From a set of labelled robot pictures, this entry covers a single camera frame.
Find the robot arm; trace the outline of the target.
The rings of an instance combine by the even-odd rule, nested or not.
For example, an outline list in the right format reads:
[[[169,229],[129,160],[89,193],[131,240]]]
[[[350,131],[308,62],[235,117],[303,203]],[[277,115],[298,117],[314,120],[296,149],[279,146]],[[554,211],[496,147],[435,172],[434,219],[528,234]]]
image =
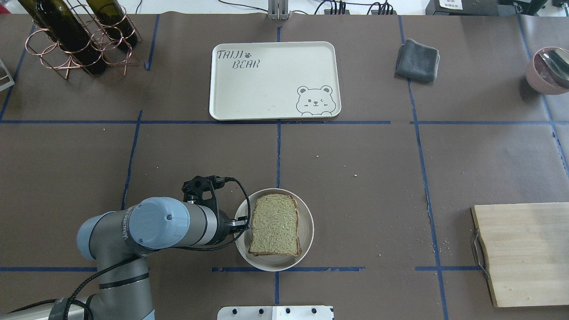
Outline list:
[[[229,219],[205,205],[148,198],[81,225],[77,247],[97,273],[68,297],[29,304],[3,320],[153,320],[148,256],[163,249],[214,251],[250,226],[250,215]]]

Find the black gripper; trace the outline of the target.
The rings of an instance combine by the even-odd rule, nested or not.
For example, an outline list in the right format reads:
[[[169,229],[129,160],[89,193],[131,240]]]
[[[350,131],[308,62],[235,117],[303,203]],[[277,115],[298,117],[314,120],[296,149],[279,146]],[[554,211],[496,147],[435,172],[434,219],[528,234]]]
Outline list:
[[[224,211],[217,213],[217,229],[216,229],[216,244],[221,244],[222,241],[236,232],[244,232],[250,229],[248,216],[240,216],[232,219],[226,215]]]

